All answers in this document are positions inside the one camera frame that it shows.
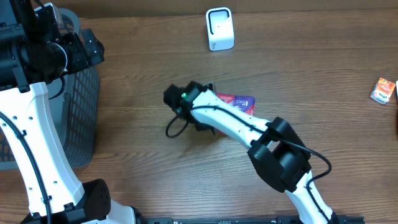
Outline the small orange packet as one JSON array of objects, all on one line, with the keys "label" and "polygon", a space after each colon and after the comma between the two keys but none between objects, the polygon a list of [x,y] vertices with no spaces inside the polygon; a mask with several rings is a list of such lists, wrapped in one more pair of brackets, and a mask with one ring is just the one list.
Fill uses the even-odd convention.
[{"label": "small orange packet", "polygon": [[395,87],[396,84],[394,82],[390,82],[389,80],[381,77],[375,84],[370,94],[370,98],[380,104],[385,105],[389,102]]}]

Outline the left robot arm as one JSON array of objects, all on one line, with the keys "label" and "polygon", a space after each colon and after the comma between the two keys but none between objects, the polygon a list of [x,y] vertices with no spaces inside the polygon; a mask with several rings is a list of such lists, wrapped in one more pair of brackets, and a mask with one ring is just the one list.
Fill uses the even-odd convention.
[{"label": "left robot arm", "polygon": [[1,129],[27,191],[24,222],[135,223],[103,179],[78,180],[56,132],[48,84],[104,61],[90,29],[62,34],[61,23],[53,4],[1,1]]}]

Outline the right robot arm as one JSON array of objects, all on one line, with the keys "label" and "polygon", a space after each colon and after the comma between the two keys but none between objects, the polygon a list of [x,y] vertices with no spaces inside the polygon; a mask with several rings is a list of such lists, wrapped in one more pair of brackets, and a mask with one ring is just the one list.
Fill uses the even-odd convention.
[{"label": "right robot arm", "polygon": [[185,87],[171,84],[164,91],[164,103],[177,119],[194,124],[196,130],[219,130],[240,142],[248,150],[257,175],[274,190],[288,195],[302,223],[339,222],[314,184],[331,168],[314,176],[309,162],[311,156],[326,164],[330,161],[307,148],[286,120],[251,116],[218,98],[211,83],[190,82]]}]

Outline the purple red pad package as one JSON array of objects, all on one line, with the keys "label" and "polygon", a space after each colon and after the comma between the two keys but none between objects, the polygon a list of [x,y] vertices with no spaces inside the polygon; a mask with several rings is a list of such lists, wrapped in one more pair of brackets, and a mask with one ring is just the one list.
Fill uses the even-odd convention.
[{"label": "purple red pad package", "polygon": [[240,95],[229,95],[224,93],[217,93],[217,97],[223,100],[225,103],[245,112],[251,116],[254,115],[255,109],[255,97],[253,96],[240,96]]}]

